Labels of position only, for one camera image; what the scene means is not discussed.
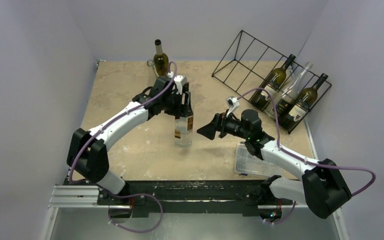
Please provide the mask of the clear square bottle gold cap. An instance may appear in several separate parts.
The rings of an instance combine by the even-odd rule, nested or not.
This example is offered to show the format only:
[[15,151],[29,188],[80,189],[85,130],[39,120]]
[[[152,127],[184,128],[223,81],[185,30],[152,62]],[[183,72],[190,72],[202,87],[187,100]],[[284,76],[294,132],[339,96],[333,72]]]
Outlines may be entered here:
[[189,102],[185,107],[186,112],[175,117],[174,142],[178,146],[189,147],[193,139],[194,104]]

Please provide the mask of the tall clear glass bottle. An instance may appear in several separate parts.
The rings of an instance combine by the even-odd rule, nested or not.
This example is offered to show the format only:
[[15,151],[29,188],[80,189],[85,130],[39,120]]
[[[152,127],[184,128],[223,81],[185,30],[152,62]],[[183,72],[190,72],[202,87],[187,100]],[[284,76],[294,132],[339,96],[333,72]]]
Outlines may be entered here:
[[154,62],[153,59],[148,59],[148,60],[146,61],[146,65],[147,65],[148,67],[154,67],[154,66],[155,66],[155,62]]

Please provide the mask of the clear glass bottle short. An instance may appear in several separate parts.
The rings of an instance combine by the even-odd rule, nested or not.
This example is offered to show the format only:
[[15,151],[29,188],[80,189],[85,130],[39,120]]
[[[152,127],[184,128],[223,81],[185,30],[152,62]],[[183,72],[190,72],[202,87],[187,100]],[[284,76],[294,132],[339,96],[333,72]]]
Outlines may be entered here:
[[299,73],[294,74],[294,78],[287,80],[286,83],[280,87],[277,95],[274,98],[275,108],[270,102],[265,107],[263,112],[270,116],[273,120],[277,116],[278,120],[280,121],[280,118],[287,107],[290,106],[294,98],[297,96],[301,81],[312,67],[313,64],[311,62],[307,62]]

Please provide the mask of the dark green bottle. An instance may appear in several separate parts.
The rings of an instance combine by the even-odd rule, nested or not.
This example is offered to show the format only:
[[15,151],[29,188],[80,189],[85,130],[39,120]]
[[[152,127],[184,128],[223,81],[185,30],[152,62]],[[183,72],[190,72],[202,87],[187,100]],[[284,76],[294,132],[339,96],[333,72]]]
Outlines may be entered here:
[[[274,98],[280,86],[286,80],[287,68],[294,62],[295,58],[295,55],[290,54],[283,65],[273,69],[259,87],[264,88]],[[251,104],[261,111],[270,101],[271,98],[263,90],[256,91],[250,99]]]
[[327,74],[323,73],[311,87],[304,88],[295,97],[291,106],[286,109],[280,119],[280,126],[282,128],[291,132],[299,124],[318,99],[318,90],[328,77]]

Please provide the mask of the dark green bottle front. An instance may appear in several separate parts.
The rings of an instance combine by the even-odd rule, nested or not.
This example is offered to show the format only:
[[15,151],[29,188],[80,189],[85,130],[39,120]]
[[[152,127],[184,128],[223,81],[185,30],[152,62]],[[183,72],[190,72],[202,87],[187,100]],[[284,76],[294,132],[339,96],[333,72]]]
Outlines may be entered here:
[[327,74],[323,73],[311,87],[304,88],[295,97],[291,106],[286,109],[280,119],[280,126],[282,128],[291,132],[299,124],[318,99],[318,90],[328,77]]

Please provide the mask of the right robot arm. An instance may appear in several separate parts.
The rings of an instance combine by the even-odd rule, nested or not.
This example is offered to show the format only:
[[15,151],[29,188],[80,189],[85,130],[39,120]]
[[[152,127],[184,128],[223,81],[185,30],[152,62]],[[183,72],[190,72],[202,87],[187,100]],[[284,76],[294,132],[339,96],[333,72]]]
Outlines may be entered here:
[[352,193],[334,161],[319,161],[280,146],[262,128],[257,111],[246,109],[237,118],[233,114],[216,113],[198,134],[207,139],[232,135],[244,140],[247,151],[262,161],[272,163],[296,177],[270,177],[260,196],[268,204],[288,199],[306,204],[317,217],[326,219],[352,198]]

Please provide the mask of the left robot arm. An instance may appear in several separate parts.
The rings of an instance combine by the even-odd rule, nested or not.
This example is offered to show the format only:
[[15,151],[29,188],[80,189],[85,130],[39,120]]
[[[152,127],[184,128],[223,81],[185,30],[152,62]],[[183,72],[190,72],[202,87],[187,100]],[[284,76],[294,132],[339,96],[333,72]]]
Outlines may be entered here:
[[109,120],[89,130],[77,129],[72,135],[66,160],[70,166],[69,182],[77,183],[73,180],[76,171],[85,180],[109,191],[110,199],[116,204],[126,203],[128,184],[111,172],[108,151],[124,135],[161,112],[176,118],[186,116],[190,102],[189,82],[185,76],[160,76],[154,85],[134,96]]

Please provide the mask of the clear plastic screw box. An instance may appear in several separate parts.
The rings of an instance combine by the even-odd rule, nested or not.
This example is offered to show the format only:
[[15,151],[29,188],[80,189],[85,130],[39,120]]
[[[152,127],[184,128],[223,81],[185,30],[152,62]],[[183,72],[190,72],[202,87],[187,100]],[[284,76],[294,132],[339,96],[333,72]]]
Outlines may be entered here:
[[283,169],[279,166],[251,155],[245,144],[240,142],[236,145],[234,172],[238,175],[271,177],[282,175]]

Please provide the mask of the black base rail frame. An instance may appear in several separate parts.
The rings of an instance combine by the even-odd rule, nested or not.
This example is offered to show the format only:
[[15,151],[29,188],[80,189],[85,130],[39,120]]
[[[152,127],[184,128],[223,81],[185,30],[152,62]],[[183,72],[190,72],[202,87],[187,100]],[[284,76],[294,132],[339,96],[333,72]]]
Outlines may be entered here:
[[147,218],[149,214],[241,214],[263,215],[270,210],[281,217],[292,200],[278,200],[266,180],[131,180],[121,193],[111,196],[92,184],[57,185],[50,207],[109,209],[116,218]]

